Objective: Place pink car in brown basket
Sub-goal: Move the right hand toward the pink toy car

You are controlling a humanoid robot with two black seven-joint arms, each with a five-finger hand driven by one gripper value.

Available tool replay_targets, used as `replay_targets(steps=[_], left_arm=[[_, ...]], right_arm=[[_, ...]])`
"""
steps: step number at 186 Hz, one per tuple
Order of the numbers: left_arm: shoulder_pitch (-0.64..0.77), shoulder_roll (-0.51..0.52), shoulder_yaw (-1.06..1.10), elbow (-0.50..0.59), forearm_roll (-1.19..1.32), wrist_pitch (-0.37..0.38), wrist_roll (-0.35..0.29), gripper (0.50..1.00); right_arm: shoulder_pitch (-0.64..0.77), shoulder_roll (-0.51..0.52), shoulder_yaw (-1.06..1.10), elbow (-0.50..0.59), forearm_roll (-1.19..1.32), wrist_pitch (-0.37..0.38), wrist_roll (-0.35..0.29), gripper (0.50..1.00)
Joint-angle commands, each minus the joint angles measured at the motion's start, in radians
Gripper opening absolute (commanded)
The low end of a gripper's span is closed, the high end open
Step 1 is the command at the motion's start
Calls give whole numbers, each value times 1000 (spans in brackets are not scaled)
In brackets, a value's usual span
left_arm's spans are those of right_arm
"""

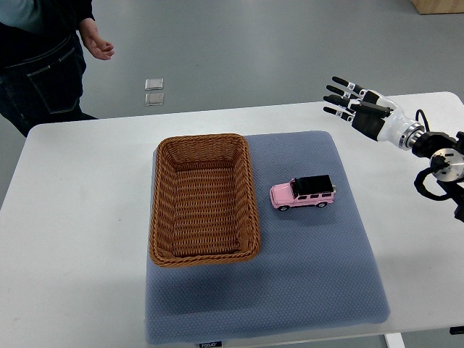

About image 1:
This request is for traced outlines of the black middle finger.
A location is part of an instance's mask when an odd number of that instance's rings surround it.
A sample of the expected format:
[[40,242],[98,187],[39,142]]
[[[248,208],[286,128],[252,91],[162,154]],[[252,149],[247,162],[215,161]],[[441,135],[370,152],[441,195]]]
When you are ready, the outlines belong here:
[[330,91],[332,94],[339,95],[339,96],[341,96],[343,98],[346,98],[346,99],[358,99],[359,98],[359,96],[357,94],[355,94],[354,92],[345,91],[345,90],[340,89],[340,88],[335,87],[335,86],[327,85],[326,89],[328,91]]

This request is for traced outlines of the person's bare hand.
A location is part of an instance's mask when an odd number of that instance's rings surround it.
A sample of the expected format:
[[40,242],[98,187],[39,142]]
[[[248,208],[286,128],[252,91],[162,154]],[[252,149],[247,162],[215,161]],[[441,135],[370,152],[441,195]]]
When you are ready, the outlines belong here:
[[99,35],[95,20],[86,18],[80,21],[78,32],[83,45],[94,58],[100,60],[112,58],[115,53],[114,46]]

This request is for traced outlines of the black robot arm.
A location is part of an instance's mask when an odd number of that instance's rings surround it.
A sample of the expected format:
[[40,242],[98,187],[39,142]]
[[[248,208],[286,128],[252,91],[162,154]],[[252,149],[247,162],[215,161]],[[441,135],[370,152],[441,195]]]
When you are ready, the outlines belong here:
[[336,106],[323,110],[348,122],[374,141],[388,141],[416,157],[429,159],[426,169],[414,181],[416,191],[427,199],[442,202],[451,199],[457,205],[454,217],[463,220],[463,133],[451,137],[430,130],[422,109],[408,117],[403,108],[377,91],[333,76],[332,94],[323,100]]

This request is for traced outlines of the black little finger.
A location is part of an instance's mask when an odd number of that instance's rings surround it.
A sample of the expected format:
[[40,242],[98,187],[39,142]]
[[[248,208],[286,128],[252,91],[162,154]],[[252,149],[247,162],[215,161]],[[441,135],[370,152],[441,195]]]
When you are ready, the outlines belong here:
[[338,118],[348,122],[348,123],[351,123],[355,116],[352,114],[352,113],[349,113],[349,112],[346,112],[346,111],[343,111],[343,110],[340,110],[340,109],[333,109],[331,107],[324,107],[323,108],[323,111],[328,113],[328,114],[331,114],[331,115],[334,115],[334,116],[337,116]]

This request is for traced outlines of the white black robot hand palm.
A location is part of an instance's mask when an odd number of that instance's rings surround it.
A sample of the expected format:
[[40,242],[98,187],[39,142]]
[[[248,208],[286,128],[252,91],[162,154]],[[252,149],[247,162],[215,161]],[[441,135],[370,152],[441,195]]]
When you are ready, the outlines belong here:
[[377,98],[376,103],[382,107],[389,107],[391,114],[388,117],[375,117],[354,112],[352,127],[364,136],[374,141],[388,141],[400,149],[410,149],[415,141],[424,134],[424,126],[418,121],[408,118],[403,108],[390,99]]

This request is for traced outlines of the black thumb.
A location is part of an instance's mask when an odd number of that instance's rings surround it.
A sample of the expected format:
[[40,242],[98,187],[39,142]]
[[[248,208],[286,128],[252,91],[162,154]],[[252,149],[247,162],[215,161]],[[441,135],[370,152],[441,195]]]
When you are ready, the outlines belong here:
[[388,117],[392,113],[389,107],[382,107],[366,101],[354,101],[353,110],[358,113],[372,115],[375,117]]

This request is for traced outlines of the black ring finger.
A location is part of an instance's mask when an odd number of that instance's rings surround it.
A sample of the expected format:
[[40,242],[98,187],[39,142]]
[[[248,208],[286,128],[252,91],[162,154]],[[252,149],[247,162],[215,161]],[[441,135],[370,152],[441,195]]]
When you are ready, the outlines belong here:
[[343,108],[350,108],[354,105],[357,105],[357,100],[356,99],[350,99],[344,96],[340,96],[337,94],[331,94],[329,96],[324,96],[323,100],[325,102],[328,102],[330,104],[337,105],[339,107]]

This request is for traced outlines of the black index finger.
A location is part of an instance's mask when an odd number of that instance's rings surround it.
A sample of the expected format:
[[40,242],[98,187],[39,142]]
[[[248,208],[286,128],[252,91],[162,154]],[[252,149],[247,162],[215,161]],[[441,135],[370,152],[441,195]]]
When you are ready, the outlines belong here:
[[350,82],[348,80],[345,80],[343,78],[333,76],[332,81],[334,83],[338,83],[339,85],[349,89],[350,91],[353,91],[355,93],[360,93],[363,90],[362,86],[357,85],[356,83]]

